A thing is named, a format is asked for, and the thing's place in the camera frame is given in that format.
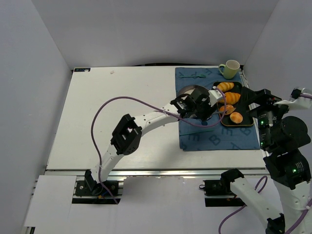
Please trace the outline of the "small croissant bread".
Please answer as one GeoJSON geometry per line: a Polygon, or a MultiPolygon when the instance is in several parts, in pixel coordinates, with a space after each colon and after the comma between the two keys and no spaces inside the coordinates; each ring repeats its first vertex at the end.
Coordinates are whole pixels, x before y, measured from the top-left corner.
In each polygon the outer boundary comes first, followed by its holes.
{"type": "Polygon", "coordinates": [[[226,106],[225,106],[225,105],[222,105],[222,106],[219,108],[219,111],[232,111],[232,112],[234,112],[234,111],[235,111],[235,107],[233,107],[233,106],[230,105],[230,104],[227,104],[226,106]]]}

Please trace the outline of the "round metal plate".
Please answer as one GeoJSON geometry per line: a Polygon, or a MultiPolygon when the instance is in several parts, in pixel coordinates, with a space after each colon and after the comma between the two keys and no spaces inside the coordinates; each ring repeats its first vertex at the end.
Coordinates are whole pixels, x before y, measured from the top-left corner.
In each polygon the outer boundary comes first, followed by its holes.
{"type": "Polygon", "coordinates": [[[176,96],[178,97],[181,95],[190,95],[192,98],[208,97],[209,90],[200,85],[188,85],[181,88],[176,96]]]}

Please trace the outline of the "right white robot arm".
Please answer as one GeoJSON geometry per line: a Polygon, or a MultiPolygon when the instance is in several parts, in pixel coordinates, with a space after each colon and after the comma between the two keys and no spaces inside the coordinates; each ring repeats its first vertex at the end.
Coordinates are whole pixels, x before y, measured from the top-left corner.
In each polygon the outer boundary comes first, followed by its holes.
{"type": "Polygon", "coordinates": [[[309,234],[312,231],[312,175],[309,163],[300,148],[311,142],[308,128],[301,119],[289,116],[290,110],[312,106],[312,93],[295,88],[290,100],[282,100],[263,89],[244,88],[243,106],[255,103],[249,111],[257,119],[260,148],[267,152],[265,166],[279,193],[283,210],[272,206],[246,180],[238,169],[221,175],[221,186],[237,195],[264,225],[268,234],[309,234]]]}

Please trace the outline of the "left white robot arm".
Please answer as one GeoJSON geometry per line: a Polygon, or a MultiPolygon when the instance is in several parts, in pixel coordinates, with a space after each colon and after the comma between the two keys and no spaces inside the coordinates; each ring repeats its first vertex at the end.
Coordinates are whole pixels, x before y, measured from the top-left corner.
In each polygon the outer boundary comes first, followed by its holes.
{"type": "Polygon", "coordinates": [[[117,163],[126,155],[135,152],[141,138],[148,132],[168,123],[187,118],[205,121],[214,111],[221,94],[217,90],[196,87],[190,93],[183,93],[162,108],[137,117],[124,115],[112,132],[112,139],[104,153],[98,153],[99,164],[84,175],[86,186],[92,193],[106,188],[105,181],[117,163]]]}

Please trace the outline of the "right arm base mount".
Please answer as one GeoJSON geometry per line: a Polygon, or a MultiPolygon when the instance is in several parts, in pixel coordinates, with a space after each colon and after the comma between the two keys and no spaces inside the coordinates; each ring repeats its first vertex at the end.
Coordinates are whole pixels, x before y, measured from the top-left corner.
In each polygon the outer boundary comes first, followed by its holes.
{"type": "Polygon", "coordinates": [[[198,188],[204,192],[206,207],[242,207],[245,205],[241,198],[227,191],[220,180],[204,180],[198,188]]]}

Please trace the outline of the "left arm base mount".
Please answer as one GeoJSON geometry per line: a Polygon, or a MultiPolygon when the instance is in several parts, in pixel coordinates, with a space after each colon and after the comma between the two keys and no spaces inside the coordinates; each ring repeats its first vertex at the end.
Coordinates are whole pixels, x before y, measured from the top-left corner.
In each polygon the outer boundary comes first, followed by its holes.
{"type": "Polygon", "coordinates": [[[103,188],[100,184],[96,185],[94,191],[91,191],[84,180],[78,180],[75,184],[72,204],[96,204],[96,205],[117,205],[121,200],[123,184],[117,180],[108,180],[103,183],[112,193],[103,188]]]}

